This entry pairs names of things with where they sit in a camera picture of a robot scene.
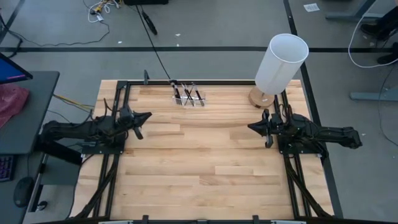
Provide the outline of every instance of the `wooden lamp base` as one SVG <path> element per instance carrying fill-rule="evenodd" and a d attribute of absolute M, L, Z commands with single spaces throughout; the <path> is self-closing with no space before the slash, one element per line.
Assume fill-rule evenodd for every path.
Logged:
<path fill-rule="evenodd" d="M 274 95 L 266 95 L 257 87 L 254 87 L 249 93 L 249 101 L 256 108 L 265 109 L 274 102 Z"/>

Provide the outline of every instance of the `white cable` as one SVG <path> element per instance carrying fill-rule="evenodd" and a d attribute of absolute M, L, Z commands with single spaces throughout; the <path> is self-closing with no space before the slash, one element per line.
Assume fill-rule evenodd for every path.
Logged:
<path fill-rule="evenodd" d="M 96 3 L 96 4 L 92 5 L 92 6 L 89 8 L 89 10 L 88 10 L 88 15 L 87 15 L 87 20 L 88 20 L 88 22 L 94 23 L 94 22 L 99 22 L 99 21 L 100 21 L 99 19 L 97 19 L 97 20 L 95 20 L 95 21 L 91 21 L 91 20 L 90 20 L 90 15 L 91 15 L 90 12 L 91 12 L 91 9 L 92 9 L 94 6 L 97 6 L 97 5 L 101 4 L 101 3 L 103 3 L 103 1 L 105 1 L 105 0 L 101 0 L 99 3 Z M 105 12 L 106 12 L 106 13 L 110 13 L 110 12 L 111 12 L 111 9 L 109 8 L 108 5 L 114 6 L 114 4 L 111 3 L 111 2 L 105 3 L 105 5 L 103 6 L 103 8 L 105 9 Z"/>
<path fill-rule="evenodd" d="M 393 64 L 393 63 L 398 62 L 398 58 L 397 58 L 397 59 L 395 59 L 393 62 L 390 62 L 390 63 L 387 63 L 387 64 L 373 65 L 373 66 L 363 66 L 363 65 L 358 65 L 358 64 L 354 61 L 353 57 L 351 56 L 351 51 L 350 51 L 350 49 L 351 49 L 351 45 L 353 44 L 353 40 L 354 40 L 354 36 L 355 36 L 356 29 L 358 28 L 358 26 L 359 26 L 360 23 L 362 22 L 363 18 L 365 18 L 365 15 L 372 9 L 373 6 L 374 6 L 374 4 L 362 15 L 362 18 L 361 18 L 361 19 L 359 20 L 359 22 L 357 23 L 357 25 L 356 25 L 356 27 L 355 27 L 355 29 L 354 29 L 354 32 L 353 32 L 353 36 L 351 37 L 351 41 L 349 42 L 349 46 L 348 46 L 348 55 L 349 55 L 349 58 L 351 59 L 351 61 L 352 61 L 356 66 L 358 66 L 358 67 L 360 67 L 360 68 L 376 68 L 376 67 L 391 65 L 391 64 Z"/>

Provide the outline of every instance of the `pen holder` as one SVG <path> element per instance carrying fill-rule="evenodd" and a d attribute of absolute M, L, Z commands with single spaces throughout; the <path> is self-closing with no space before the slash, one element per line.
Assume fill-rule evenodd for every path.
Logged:
<path fill-rule="evenodd" d="M 206 105 L 206 95 L 205 92 L 199 91 L 200 98 L 197 94 L 192 94 L 194 91 L 191 91 L 191 97 L 189 98 L 187 95 L 182 95 L 181 99 L 176 98 L 175 96 L 172 97 L 173 102 L 177 106 L 182 106 L 184 108 L 200 108 Z"/>

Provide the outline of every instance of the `computer screen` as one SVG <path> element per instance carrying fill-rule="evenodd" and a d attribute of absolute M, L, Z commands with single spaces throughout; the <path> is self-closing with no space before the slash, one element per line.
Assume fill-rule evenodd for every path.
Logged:
<path fill-rule="evenodd" d="M 32 79 L 29 72 L 22 69 L 3 54 L 0 54 L 0 84 Z"/>

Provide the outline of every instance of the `wooden tabletop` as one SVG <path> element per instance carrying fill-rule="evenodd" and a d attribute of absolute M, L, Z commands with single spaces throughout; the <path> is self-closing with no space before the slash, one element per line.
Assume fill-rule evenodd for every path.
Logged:
<path fill-rule="evenodd" d="M 112 105 L 117 80 L 103 80 L 95 114 L 104 113 L 103 98 Z M 247 125 L 261 120 L 253 107 L 252 86 L 199 86 L 204 108 L 181 108 L 172 102 L 169 86 L 133 86 L 129 106 L 152 112 L 134 133 L 119 161 L 111 218 L 140 220 L 250 220 L 293 218 L 286 171 L 277 143 L 270 149 Z M 299 80 L 286 89 L 294 113 L 308 117 Z M 93 156 L 80 171 L 71 216 L 95 192 L 102 155 Z M 305 183 L 318 203 L 333 213 L 323 167 L 314 154 L 300 156 Z M 297 192 L 300 214 L 304 214 Z"/>

